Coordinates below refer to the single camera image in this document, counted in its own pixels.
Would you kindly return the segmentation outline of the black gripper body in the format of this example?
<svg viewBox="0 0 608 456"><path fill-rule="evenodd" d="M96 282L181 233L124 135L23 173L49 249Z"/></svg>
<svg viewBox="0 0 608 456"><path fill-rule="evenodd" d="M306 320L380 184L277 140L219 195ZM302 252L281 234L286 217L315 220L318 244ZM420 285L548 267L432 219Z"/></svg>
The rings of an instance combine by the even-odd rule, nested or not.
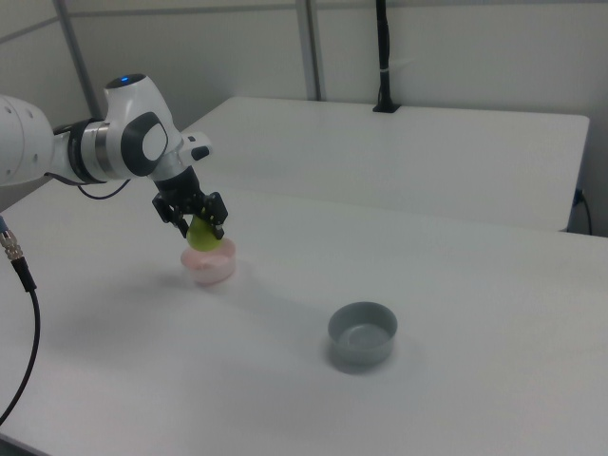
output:
<svg viewBox="0 0 608 456"><path fill-rule="evenodd" d="M192 165L185 167L172 178L154 180L154 184L158 193L170 205L178 207L183 214L200 215L204 194L200 190L200 181Z"/></svg>

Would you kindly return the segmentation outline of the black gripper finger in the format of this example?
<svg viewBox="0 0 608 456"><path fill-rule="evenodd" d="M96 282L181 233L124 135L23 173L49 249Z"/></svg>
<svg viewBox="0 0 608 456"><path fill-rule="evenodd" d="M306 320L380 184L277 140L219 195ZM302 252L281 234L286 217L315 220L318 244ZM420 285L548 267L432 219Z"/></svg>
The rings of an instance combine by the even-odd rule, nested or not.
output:
<svg viewBox="0 0 608 456"><path fill-rule="evenodd" d="M162 222L173 225L179 230L181 236L186 238L189 224L181 210L178 207L170 205L160 193L152 199L152 204Z"/></svg>
<svg viewBox="0 0 608 456"><path fill-rule="evenodd" d="M200 216L208 225L215 239L222 240L224 237L223 224L228 218L228 210L220 193L214 192L203 196Z"/></svg>

